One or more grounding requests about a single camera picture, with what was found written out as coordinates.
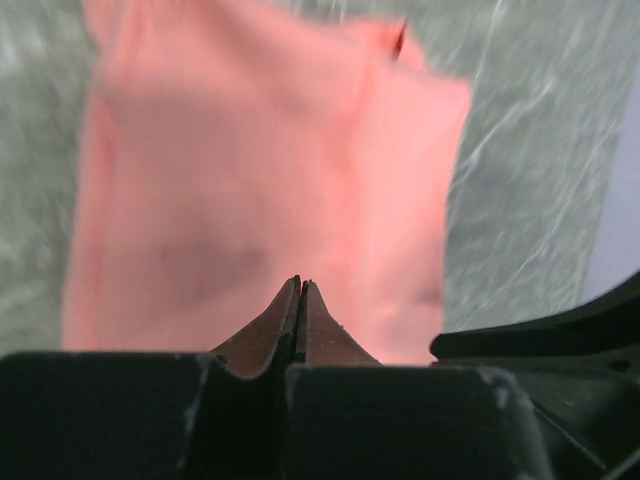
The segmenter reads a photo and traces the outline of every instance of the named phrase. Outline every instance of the pink cloth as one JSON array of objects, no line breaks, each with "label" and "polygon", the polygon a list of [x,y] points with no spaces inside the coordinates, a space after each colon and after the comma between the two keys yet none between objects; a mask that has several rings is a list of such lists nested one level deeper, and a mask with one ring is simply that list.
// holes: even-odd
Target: pink cloth
[{"label": "pink cloth", "polygon": [[90,87],[63,311],[72,350],[202,351],[294,274],[384,363],[442,325],[469,109],[402,24],[254,0],[85,0]]}]

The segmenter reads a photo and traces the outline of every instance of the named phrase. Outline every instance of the gray marble surface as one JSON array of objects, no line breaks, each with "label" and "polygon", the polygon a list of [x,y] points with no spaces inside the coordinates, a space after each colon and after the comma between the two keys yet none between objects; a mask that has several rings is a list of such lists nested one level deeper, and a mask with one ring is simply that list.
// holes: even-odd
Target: gray marble surface
[{"label": "gray marble surface", "polygon": [[[449,207],[447,329],[580,298],[640,48],[635,0],[281,0],[407,15],[434,67],[473,79]],[[77,0],[0,2],[0,353],[55,348],[93,58]]]}]

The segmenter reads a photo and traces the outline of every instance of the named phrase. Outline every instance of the scratch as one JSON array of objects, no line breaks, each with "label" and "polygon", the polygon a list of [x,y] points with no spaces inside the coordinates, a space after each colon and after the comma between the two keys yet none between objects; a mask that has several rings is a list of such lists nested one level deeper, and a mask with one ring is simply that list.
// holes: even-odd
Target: scratch
[{"label": "scratch", "polygon": [[[591,153],[589,154],[589,156],[587,157],[586,161],[584,162],[583,167],[580,170],[580,173],[579,173],[576,181],[574,182],[574,184],[573,184],[573,186],[572,186],[572,188],[570,190],[569,195],[567,195],[565,197],[565,201],[561,204],[555,222],[553,222],[553,224],[551,226],[551,229],[540,239],[537,248],[524,260],[524,262],[522,262],[520,267],[518,267],[518,269],[515,272],[513,272],[509,276],[509,278],[507,278],[507,280],[505,280],[502,283],[502,285],[491,295],[491,297],[489,297],[487,300],[482,302],[476,308],[476,310],[480,310],[480,309],[486,308],[492,302],[494,302],[496,300],[496,298],[499,298],[499,296],[502,295],[509,288],[509,286],[513,282],[513,280],[515,280],[518,277],[520,272],[522,272],[533,260],[535,260],[538,256],[540,256],[543,252],[546,251],[546,249],[549,247],[549,243],[550,243],[551,238],[557,232],[560,224],[564,220],[564,217],[567,214],[567,211],[569,209],[569,205],[571,204],[571,200],[575,197],[576,193],[578,192],[578,188],[580,187],[582,179],[584,178],[584,176],[586,175],[587,171],[589,170],[590,165],[593,163],[592,160],[595,157],[596,152],[597,153],[600,152],[600,147],[602,146],[602,144],[605,141],[605,138],[608,137],[608,135],[610,134],[610,132],[611,132],[611,130],[613,129],[614,126],[615,125],[612,124],[607,129],[607,132],[605,132],[605,134],[602,136],[602,138],[598,141],[598,143],[591,150]],[[458,325],[458,327],[456,328],[456,331],[463,330],[468,325],[468,323],[470,321],[471,321],[471,317],[465,319],[464,322],[462,322],[460,325]]]},{"label": "scratch", "polygon": [[578,264],[576,266],[576,272],[575,272],[575,276],[574,276],[574,286],[573,286],[573,293],[571,294],[571,302],[576,305],[578,304],[578,302],[581,300],[582,298],[582,290],[584,288],[584,283],[586,280],[586,268],[585,265],[587,263],[587,259],[590,257],[590,251],[588,249],[585,249],[582,251],[582,253],[580,254],[580,257],[578,257]]},{"label": "scratch", "polygon": [[467,178],[471,175],[471,173],[473,173],[473,171],[479,165],[480,154],[482,153],[484,147],[496,135],[496,133],[500,131],[500,129],[502,129],[506,125],[516,123],[522,116],[531,112],[535,107],[537,107],[538,104],[542,102],[544,97],[546,97],[549,94],[549,92],[553,90],[554,86],[555,86],[555,78],[551,77],[545,83],[544,87],[540,90],[538,95],[536,95],[533,99],[531,99],[530,101],[524,104],[517,103],[511,106],[511,108],[507,110],[507,113],[505,113],[504,116],[498,122],[496,122],[496,124],[491,128],[491,130],[489,130],[489,132],[484,136],[484,138],[475,146],[475,148],[471,151],[471,153],[467,157],[466,161],[461,162],[461,167],[464,167],[464,170],[461,170],[462,173],[458,175],[457,178],[454,178],[454,180],[451,182],[451,186],[449,187],[449,191],[450,193],[452,193],[454,189],[460,185],[459,192],[456,195],[451,195],[452,197],[451,205],[453,206],[453,208],[451,208],[451,211],[449,213],[447,233],[450,233],[451,226],[453,225],[454,219],[457,215],[458,207],[460,205],[460,202],[458,202],[457,199],[462,193],[461,188],[464,185],[464,182],[467,180]]},{"label": "scratch", "polygon": [[498,408],[506,408],[506,406],[509,404],[509,390],[507,390],[505,387],[498,387],[495,390],[495,394]]},{"label": "scratch", "polygon": [[591,55],[591,67],[590,70],[595,69],[596,58],[601,53],[602,44],[605,41],[605,35],[609,32],[609,26],[611,25],[611,20],[613,17],[613,10],[618,6],[618,2],[609,2],[609,8],[607,8],[607,12],[605,13],[605,17],[601,23],[601,27],[598,29],[598,35],[596,36],[596,40],[593,45],[592,55]]},{"label": "scratch", "polygon": [[[478,6],[476,5],[476,8],[474,10],[474,16],[478,13]],[[454,58],[456,58],[458,56],[458,54],[460,53],[460,51],[462,50],[462,47],[464,46],[464,44],[466,43],[467,40],[469,40],[469,36],[471,35],[471,28],[467,27],[464,29],[465,31],[465,35],[464,37],[460,40],[460,42],[458,43],[458,45],[456,46],[456,48],[454,48],[451,53],[447,56],[447,59],[444,61],[444,66],[448,67],[449,64],[453,61]]]},{"label": "scratch", "polygon": [[195,426],[196,417],[198,415],[198,412],[200,411],[202,392],[204,391],[204,387],[207,385],[207,378],[209,378],[209,369],[211,367],[211,362],[213,361],[213,356],[208,353],[204,353],[201,355],[197,355],[195,360],[200,366],[200,384],[198,385],[198,391],[196,392],[193,402],[191,402],[184,411],[185,436],[187,439],[187,444],[185,446],[184,455],[178,460],[178,470],[182,470],[187,461],[189,444],[191,443],[191,435]]},{"label": "scratch", "polygon": [[487,385],[493,385],[495,380],[504,378],[505,374],[498,367],[479,367],[476,369],[478,375]]},{"label": "scratch", "polygon": [[0,45],[2,45],[0,73],[7,75],[19,70],[21,63],[14,39],[9,34],[3,32],[0,36]]},{"label": "scratch", "polygon": [[582,24],[578,24],[574,28],[574,30],[571,32],[571,36],[567,41],[567,45],[565,46],[562,52],[562,55],[560,55],[561,62],[564,62],[567,58],[569,58],[569,55],[571,55],[571,53],[573,53],[573,51],[578,47],[578,44],[580,43],[580,39],[583,37],[583,35],[584,35],[583,26]]},{"label": "scratch", "polygon": [[477,86],[478,79],[480,75],[484,72],[484,64],[487,60],[487,54],[489,52],[489,46],[491,45],[491,41],[493,40],[493,36],[496,31],[496,27],[504,17],[504,11],[502,10],[502,3],[504,0],[498,0],[493,7],[493,12],[491,13],[491,22],[489,23],[489,31],[487,32],[487,39],[485,41],[484,47],[482,47],[482,52],[480,53],[480,61],[478,62],[478,70],[476,71],[476,75],[473,77],[473,85],[474,88]]}]

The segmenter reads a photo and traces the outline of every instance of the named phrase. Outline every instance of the pink towel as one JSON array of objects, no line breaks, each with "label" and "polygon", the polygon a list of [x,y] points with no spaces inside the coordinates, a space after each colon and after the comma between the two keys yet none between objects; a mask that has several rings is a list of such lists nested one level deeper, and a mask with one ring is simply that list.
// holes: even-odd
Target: pink towel
[{"label": "pink towel", "polygon": [[401,23],[257,0],[85,0],[90,87],[64,348],[202,351],[294,274],[383,363],[442,326],[468,85]]}]

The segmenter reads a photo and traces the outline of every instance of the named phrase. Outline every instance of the gray floor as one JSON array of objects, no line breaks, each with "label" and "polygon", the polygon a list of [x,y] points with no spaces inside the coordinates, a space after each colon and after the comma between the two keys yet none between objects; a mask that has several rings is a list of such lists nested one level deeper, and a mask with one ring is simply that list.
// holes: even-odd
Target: gray floor
[{"label": "gray floor", "polygon": [[[0,2],[0,353],[59,342],[93,58],[76,2]],[[450,198],[447,328],[575,305],[636,70],[640,2],[286,3],[336,19],[407,14],[436,68],[473,79]]]}]

